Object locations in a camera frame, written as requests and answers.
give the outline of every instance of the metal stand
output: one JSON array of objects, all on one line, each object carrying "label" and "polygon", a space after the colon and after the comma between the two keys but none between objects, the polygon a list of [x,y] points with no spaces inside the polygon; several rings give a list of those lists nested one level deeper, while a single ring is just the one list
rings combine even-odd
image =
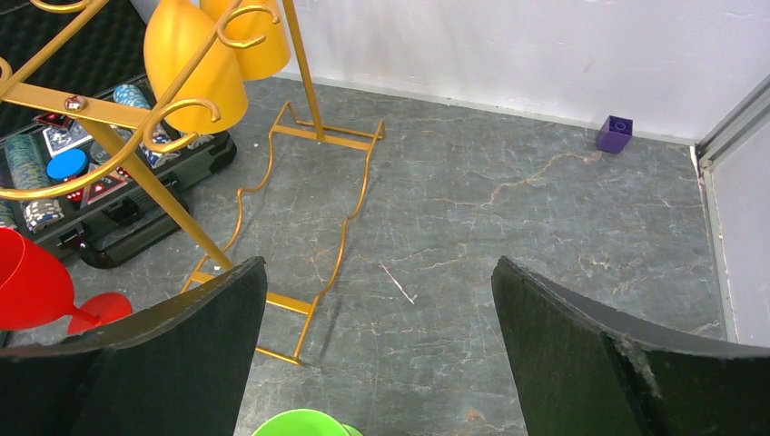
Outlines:
[{"label": "metal stand", "polygon": [[[264,37],[257,37],[250,41],[229,40],[224,36],[224,28],[231,22],[232,19],[239,15],[248,14],[250,12],[269,13],[270,10],[261,5],[247,5],[239,7],[242,0],[233,0],[230,6],[222,14],[222,17],[212,28],[206,40],[201,44],[187,65],[182,69],[176,79],[169,86],[169,89],[166,90],[163,95],[158,97],[157,105],[152,110],[145,110],[84,97],[81,95],[71,95],[61,91],[43,88],[41,86],[25,84],[24,80],[26,80],[32,73],[34,73],[35,70],[40,67],[40,65],[48,60],[74,34],[83,28],[83,26],[86,25],[88,21],[94,17],[109,0],[80,0],[70,5],[49,5],[40,0],[30,1],[38,8],[53,14],[79,14],[56,37],[54,37],[47,45],[45,45],[45,47],[43,47],[39,52],[37,52],[37,54],[35,54],[29,61],[27,61],[27,63],[24,64],[16,73],[12,72],[11,65],[8,64],[7,61],[0,58],[0,103],[8,102],[12,104],[20,104],[22,106],[33,107],[35,109],[40,109],[46,112],[65,114],[71,118],[74,118],[89,134],[91,134],[91,136],[94,137],[97,142],[99,142],[99,144],[104,147],[107,152],[112,155],[112,158],[107,163],[91,171],[90,173],[78,177],[77,179],[74,179],[70,182],[34,190],[0,189],[0,198],[16,201],[27,201],[39,198],[54,198],[66,195],[67,193],[77,191],[98,181],[103,176],[111,173],[117,166],[123,166],[131,174],[132,178],[139,185],[141,185],[142,188],[206,252],[206,255],[198,262],[198,265],[195,267],[187,283],[184,285],[183,292],[187,291],[194,282],[202,283],[211,280],[211,275],[200,271],[201,267],[207,260],[214,260],[225,270],[229,270],[233,267],[232,262],[230,259],[228,259],[224,252],[232,246],[241,231],[243,220],[242,195],[244,193],[255,193],[259,191],[267,183],[270,177],[273,164],[273,136],[275,134],[287,134],[299,138],[310,139],[326,144],[335,144],[366,152],[363,182],[359,201],[355,210],[342,221],[340,250],[337,256],[337,262],[334,265],[331,277],[326,286],[316,295],[312,303],[301,302],[275,293],[268,293],[268,303],[283,307],[290,311],[301,313],[302,315],[306,316],[306,320],[300,335],[300,339],[298,340],[294,349],[294,353],[291,357],[277,352],[272,352],[270,350],[264,350],[260,347],[257,348],[257,351],[264,352],[272,357],[282,359],[286,362],[301,364],[301,347],[304,344],[305,338],[307,337],[307,332],[310,328],[310,324],[316,308],[318,307],[318,303],[336,281],[337,275],[339,274],[340,268],[342,266],[345,243],[347,240],[348,222],[359,214],[361,206],[363,205],[363,200],[366,196],[369,181],[369,165],[371,155],[374,152],[374,148],[377,142],[385,138],[384,122],[379,122],[377,129],[373,134],[334,127],[322,123],[318,102],[315,98],[315,93],[312,87],[310,68],[308,66],[304,46],[302,45],[300,27],[297,20],[296,10],[294,8],[294,3],[292,0],[283,0],[284,10],[286,13],[286,21],[294,42],[294,50],[300,66],[305,94],[307,95],[308,104],[310,105],[312,121],[308,122],[297,119],[291,104],[286,103],[283,106],[268,135],[270,145],[270,160],[268,162],[268,168],[265,172],[264,178],[254,188],[242,188],[238,190],[236,194],[239,206],[238,222],[236,223],[235,230],[230,241],[224,246],[223,249],[220,249],[216,243],[214,243],[214,241],[206,234],[206,232],[203,231],[201,226],[184,210],[184,208],[176,201],[176,199],[173,198],[173,195],[171,195],[171,193],[169,193],[168,190],[155,178],[152,171],[150,171],[150,169],[144,165],[144,163],[139,159],[134,151],[143,141],[144,145],[154,152],[169,153],[171,151],[184,148],[188,144],[191,144],[196,139],[198,139],[199,135],[192,133],[187,134],[172,143],[163,145],[155,144],[152,140],[152,132],[155,126],[160,123],[163,118],[183,107],[191,105],[203,106],[211,112],[213,121],[216,121],[220,118],[219,108],[217,108],[216,105],[209,100],[193,98],[173,102],[173,98],[182,88],[184,83],[187,81],[187,79],[190,77],[190,75],[193,73],[195,68],[201,62],[209,49],[211,49],[217,39],[219,39],[223,44],[234,49],[248,48],[263,42],[265,39]],[[291,117],[293,118],[294,124],[296,126],[280,124],[280,121],[287,110],[291,114]],[[120,136],[118,136],[110,127],[110,124],[133,129],[134,133],[132,137],[124,143]],[[304,130],[302,127],[311,127],[314,132]],[[358,141],[350,138],[334,136],[328,134],[329,132],[358,136],[360,138],[366,138],[366,141]]]}]

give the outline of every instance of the black briefcase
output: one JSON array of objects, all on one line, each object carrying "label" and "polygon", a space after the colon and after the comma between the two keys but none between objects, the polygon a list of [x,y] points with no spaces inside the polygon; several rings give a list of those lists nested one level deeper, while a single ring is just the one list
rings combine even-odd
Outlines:
[{"label": "black briefcase", "polygon": [[[48,3],[68,4],[72,1],[52,0]],[[74,16],[76,14],[46,13],[31,5],[29,0],[4,2],[0,6],[0,41],[5,43],[0,44],[0,56],[16,71]],[[147,101],[154,104],[143,76],[144,29],[144,21],[129,0],[112,0],[26,82],[103,99],[110,99],[119,84],[135,84]],[[0,172],[6,175],[6,183],[11,179],[4,150],[7,138],[31,134],[37,140],[45,163],[51,159],[52,151],[42,137],[45,127],[33,121],[39,115],[42,113],[36,110],[0,104]],[[173,139],[179,137],[170,126],[164,127]],[[226,132],[206,139],[204,144],[194,149],[184,148],[180,157],[153,169],[183,204],[183,191],[220,171],[235,157],[236,146]],[[88,155],[91,143],[78,147]],[[147,164],[144,155],[139,151],[137,154]],[[64,197],[56,200],[64,218],[34,233],[26,225],[22,205],[11,202],[17,230],[59,259],[75,254],[94,268],[114,268],[178,230],[166,214],[138,229],[133,228],[132,224],[138,225],[136,223],[157,204],[131,179],[88,204],[73,203]],[[100,240],[120,228],[131,231],[104,248],[98,246]]]}]

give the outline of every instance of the red plastic goblet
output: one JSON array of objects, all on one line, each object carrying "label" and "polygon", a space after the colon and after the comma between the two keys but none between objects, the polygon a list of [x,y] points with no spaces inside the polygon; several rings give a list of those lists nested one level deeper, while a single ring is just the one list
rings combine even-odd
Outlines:
[{"label": "red plastic goblet", "polygon": [[73,334],[131,313],[128,300],[115,292],[78,309],[64,265],[16,231],[0,229],[0,330],[31,329],[72,315],[68,332]]}]

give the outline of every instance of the gray marble floor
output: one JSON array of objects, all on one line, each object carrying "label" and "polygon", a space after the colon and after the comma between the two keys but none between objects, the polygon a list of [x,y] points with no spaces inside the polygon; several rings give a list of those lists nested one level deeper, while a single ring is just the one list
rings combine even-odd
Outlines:
[{"label": "gray marble floor", "polygon": [[[634,140],[608,155],[582,128],[318,91],[328,123],[373,130],[382,116],[388,139],[374,154],[340,279],[311,327],[308,365],[254,356],[239,436],[300,407],[367,436],[526,434],[489,286],[501,255],[651,322],[723,337],[685,147]],[[288,99],[306,114],[298,83],[270,79],[249,93],[250,112],[232,129],[239,156],[192,192],[194,216],[218,243],[234,225],[235,190],[262,178],[278,109]],[[285,136],[276,153],[270,184],[246,200],[233,257],[264,256],[271,289],[309,301],[331,272],[364,153]],[[79,301],[119,290],[142,309],[178,293],[201,254],[178,233],[116,270],[70,271]],[[269,307],[260,343],[290,352],[300,328],[299,316]],[[17,340],[63,333],[61,321]]]}]

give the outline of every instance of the purple block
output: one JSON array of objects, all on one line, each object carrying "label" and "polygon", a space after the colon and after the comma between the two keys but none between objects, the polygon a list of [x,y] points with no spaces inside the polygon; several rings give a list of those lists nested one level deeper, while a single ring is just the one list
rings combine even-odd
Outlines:
[{"label": "purple block", "polygon": [[610,115],[597,135],[597,150],[618,154],[633,135],[634,121]]}]

